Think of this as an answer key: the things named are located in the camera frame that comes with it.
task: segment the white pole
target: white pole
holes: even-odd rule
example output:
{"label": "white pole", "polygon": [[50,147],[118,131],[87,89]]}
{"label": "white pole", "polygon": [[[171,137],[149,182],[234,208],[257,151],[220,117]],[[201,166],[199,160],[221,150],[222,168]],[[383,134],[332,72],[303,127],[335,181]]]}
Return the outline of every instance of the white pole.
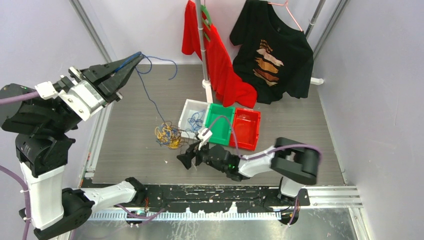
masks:
{"label": "white pole", "polygon": [[201,65],[203,68],[203,81],[202,86],[206,90],[206,101],[208,103],[213,103],[212,99],[212,89],[211,89],[211,81],[208,76],[208,68],[206,62],[206,49],[205,44],[203,42],[203,24],[202,24],[202,10],[201,10],[201,0],[196,0],[196,15],[197,15],[197,28],[199,32],[199,41],[200,41],[200,53],[201,53]]}
{"label": "white pole", "polygon": [[318,6],[316,7],[312,18],[309,21],[309,25],[307,26],[307,29],[306,29],[306,32],[305,32],[306,38],[308,38],[309,35],[311,34],[312,28],[314,27],[315,23],[317,22],[318,15],[320,15],[321,9],[323,9],[323,6],[324,6],[325,3],[326,3],[326,0],[319,0]]}

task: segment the plastic bin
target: plastic bin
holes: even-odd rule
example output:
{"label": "plastic bin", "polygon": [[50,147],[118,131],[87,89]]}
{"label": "plastic bin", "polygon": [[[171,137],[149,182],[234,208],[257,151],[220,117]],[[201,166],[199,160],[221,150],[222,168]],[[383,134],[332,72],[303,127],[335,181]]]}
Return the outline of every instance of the plastic bin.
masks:
{"label": "plastic bin", "polygon": [[[254,151],[259,137],[259,123],[261,122],[261,112],[244,108],[236,108],[232,127],[237,136],[238,147]],[[235,147],[236,142],[231,134],[229,146]]]}
{"label": "plastic bin", "polygon": [[181,116],[179,117],[178,127],[182,132],[181,137],[194,139],[196,137],[197,130],[205,126],[205,119],[207,119],[209,112],[209,103],[203,101],[196,101],[186,99],[184,108],[182,109]]}
{"label": "plastic bin", "polygon": [[[233,124],[234,113],[236,109],[234,107],[223,107],[219,104],[211,103],[209,105],[209,113],[207,114],[205,127],[209,127],[213,121],[219,116],[226,116],[231,124]],[[209,142],[213,144],[221,144],[228,146],[230,142],[231,127],[228,125],[227,120],[224,118],[218,119],[210,129],[212,136]]]}

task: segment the blue wire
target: blue wire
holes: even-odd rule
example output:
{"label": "blue wire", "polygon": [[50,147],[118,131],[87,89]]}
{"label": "blue wire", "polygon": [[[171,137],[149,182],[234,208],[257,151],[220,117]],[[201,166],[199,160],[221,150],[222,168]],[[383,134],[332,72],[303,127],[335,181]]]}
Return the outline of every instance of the blue wire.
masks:
{"label": "blue wire", "polygon": [[[160,57],[157,57],[157,56],[146,56],[146,55],[144,55],[149,61],[150,61],[150,59],[149,58],[152,58],[152,59],[158,59],[158,60],[161,60],[161,61],[168,61],[168,62],[172,62],[174,65],[175,65],[175,74],[170,78],[170,79],[168,79],[168,80],[172,80],[172,79],[174,79],[176,76],[177,76],[177,73],[178,73],[178,66],[177,66],[177,64],[173,61],[173,60],[170,60],[170,59],[164,59],[164,58],[160,58]],[[150,61],[150,70],[152,70],[152,61]]]}
{"label": "blue wire", "polygon": [[144,55],[141,51],[138,51],[138,52],[136,52],[136,53],[134,53],[133,55],[131,55],[127,60],[125,60],[117,69],[115,69],[115,71],[114,71],[114,73],[116,73],[116,72],[118,72],[120,69],[122,69],[125,65],[127,65],[129,62],[131,62],[133,59],[135,59],[136,57],[138,57],[138,56],[140,56],[140,55],[143,55],[148,61],[149,61],[149,63],[150,63],[150,68],[146,71],[146,72],[142,72],[142,71],[138,71],[138,72],[140,72],[140,74],[148,74],[148,73],[150,73],[150,71],[152,71],[152,68],[153,68],[153,63],[152,63],[152,61],[150,60],[151,58],[152,59],[158,59],[158,60],[161,60],[161,61],[167,61],[167,62],[172,62],[174,65],[175,65],[175,73],[174,73],[174,75],[171,77],[171,78],[169,78],[168,80],[172,80],[172,79],[174,79],[176,76],[177,76],[177,73],[178,73],[178,66],[177,66],[177,64],[176,64],[176,62],[174,62],[173,60],[170,60],[170,59],[164,59],[164,58],[160,58],[160,57],[157,57],[157,56],[146,56],[146,55]]}
{"label": "blue wire", "polygon": [[131,55],[127,60],[125,60],[117,69],[115,69],[114,73],[118,72],[119,70],[121,70],[121,68],[123,68],[125,65],[127,65],[127,63],[131,62],[133,59],[135,59],[136,57],[142,55],[143,53],[141,51],[138,51],[136,53],[134,53],[133,55]]}
{"label": "blue wire", "polygon": [[146,56],[146,55],[144,55],[141,51],[138,51],[138,52],[136,52],[136,53],[134,53],[133,55],[131,55],[127,60],[125,60],[117,69],[115,69],[115,73],[117,72],[117,71],[119,71],[120,69],[122,69],[126,64],[128,64],[129,62],[131,62],[133,59],[135,59],[136,57],[138,57],[138,56],[140,56],[140,55],[143,55],[149,62],[150,62],[150,68],[149,68],[149,70],[148,71],[146,71],[146,72],[142,72],[142,71],[139,71],[138,69],[137,69],[137,67],[135,67],[134,69],[137,71],[137,74],[138,74],[138,76],[140,77],[140,80],[141,80],[141,83],[143,84],[143,88],[144,88],[144,91],[145,91],[145,93],[146,93],[146,95],[147,95],[147,98],[150,100],[150,102],[152,102],[153,104],[154,104],[154,107],[156,108],[156,111],[157,111],[157,113],[159,114],[159,116],[160,116],[160,118],[162,119],[162,121],[165,123],[165,119],[164,119],[164,117],[162,116],[162,114],[161,114],[161,112],[159,111],[159,108],[158,108],[158,105],[156,104],[156,102],[155,101],[153,101],[151,98],[150,98],[150,96],[149,96],[149,93],[147,92],[147,89],[146,89],[146,86],[145,86],[145,83],[144,83],[144,81],[143,81],[143,78],[142,78],[142,74],[148,74],[148,73],[150,73],[150,71],[152,71],[152,67],[153,67],[153,63],[152,63],[152,61],[150,60],[150,58],[153,58],[153,59],[158,59],[158,60],[161,60],[161,61],[168,61],[168,62],[172,62],[174,65],[175,65],[175,74],[171,77],[171,78],[169,78],[169,80],[172,80],[172,79],[174,79],[176,76],[177,76],[177,73],[178,73],[178,67],[177,67],[177,64],[173,61],[173,60],[169,60],[169,59],[163,59],[163,58],[160,58],[160,57],[156,57],[156,56]]}
{"label": "blue wire", "polygon": [[198,112],[193,113],[193,115],[191,115],[190,118],[187,119],[187,122],[190,124],[191,126],[191,131],[196,132],[198,131],[200,128],[202,128],[203,125],[203,117],[205,115],[205,111],[206,110],[201,110]]}
{"label": "blue wire", "polygon": [[158,105],[156,105],[156,102],[155,102],[155,101],[153,101],[153,100],[150,98],[149,93],[147,92],[147,89],[146,89],[146,86],[145,86],[145,82],[143,81],[143,78],[142,78],[142,75],[141,75],[141,74],[143,74],[143,73],[142,73],[142,72],[140,72],[140,71],[137,69],[137,67],[135,68],[135,70],[137,71],[137,74],[138,74],[138,76],[140,77],[140,80],[141,80],[141,83],[143,84],[143,88],[144,88],[144,91],[146,92],[147,98],[150,100],[150,102],[152,102],[152,103],[154,104],[154,106],[155,106],[155,108],[156,108],[157,113],[159,114],[159,116],[160,116],[160,118],[162,119],[162,121],[165,123],[165,119],[164,119],[164,117],[163,117],[163,116],[162,116],[162,114],[159,112]]}

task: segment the black t-shirt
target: black t-shirt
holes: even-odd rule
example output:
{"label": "black t-shirt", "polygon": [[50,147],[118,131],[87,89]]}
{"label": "black t-shirt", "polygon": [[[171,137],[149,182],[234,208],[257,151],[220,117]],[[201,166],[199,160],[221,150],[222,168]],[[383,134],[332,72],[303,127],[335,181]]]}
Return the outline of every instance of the black t-shirt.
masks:
{"label": "black t-shirt", "polygon": [[246,0],[229,39],[241,44],[234,72],[256,89],[258,103],[278,101],[285,92],[308,97],[313,51],[304,32],[287,26],[267,1]]}

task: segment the green plastic bin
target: green plastic bin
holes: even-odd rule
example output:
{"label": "green plastic bin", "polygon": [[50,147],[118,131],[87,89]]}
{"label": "green plastic bin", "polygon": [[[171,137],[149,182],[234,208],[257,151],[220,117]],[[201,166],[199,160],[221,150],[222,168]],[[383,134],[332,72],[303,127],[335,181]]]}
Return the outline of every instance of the green plastic bin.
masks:
{"label": "green plastic bin", "polygon": [[[211,103],[209,106],[209,112],[207,113],[205,126],[209,128],[212,122],[219,116],[226,116],[232,126],[235,112],[235,107],[223,107],[222,105]],[[225,118],[218,119],[210,130],[212,131],[212,136],[210,137],[209,142],[228,146],[230,143],[231,127],[228,125]]]}

